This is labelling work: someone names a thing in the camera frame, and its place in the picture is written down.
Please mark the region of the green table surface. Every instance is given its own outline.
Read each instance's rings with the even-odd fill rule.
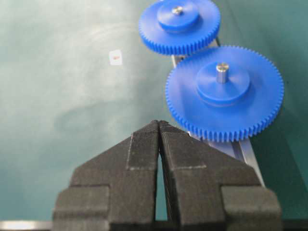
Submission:
[[[0,2],[0,220],[49,220],[73,169],[152,119],[170,57],[146,49],[138,19],[153,0]],[[252,145],[285,220],[308,220],[308,1],[217,0],[222,44],[267,56],[285,82],[282,110]],[[109,52],[121,50],[123,65]],[[162,173],[157,219],[166,219]]]

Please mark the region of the gripper jaw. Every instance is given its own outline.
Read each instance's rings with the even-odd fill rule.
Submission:
[[[155,221],[159,153],[167,222]],[[277,198],[251,167],[156,120],[77,167],[53,213],[54,231],[281,228]]]

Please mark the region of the blue gear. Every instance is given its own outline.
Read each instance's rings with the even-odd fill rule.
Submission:
[[[172,12],[177,6],[183,11]],[[218,7],[210,0],[163,0],[147,8],[139,34],[151,50],[165,55],[189,55],[207,47],[220,26]]]
[[[229,81],[216,81],[228,63]],[[277,68],[245,48],[216,47],[184,59],[171,71],[166,101],[175,120],[209,141],[238,141],[264,130],[277,116],[284,86]]]

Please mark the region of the white sticker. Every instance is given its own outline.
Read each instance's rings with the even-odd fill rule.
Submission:
[[[121,50],[115,50],[109,52],[109,61],[112,66],[122,65],[122,53]]]

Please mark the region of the metal pin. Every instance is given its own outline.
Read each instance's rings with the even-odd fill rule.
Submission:
[[[229,65],[227,63],[219,63],[216,66],[218,83],[226,83],[228,81]]]
[[[183,13],[183,7],[181,6],[176,6],[172,9],[172,13],[176,14],[176,15],[180,15],[181,13]]]

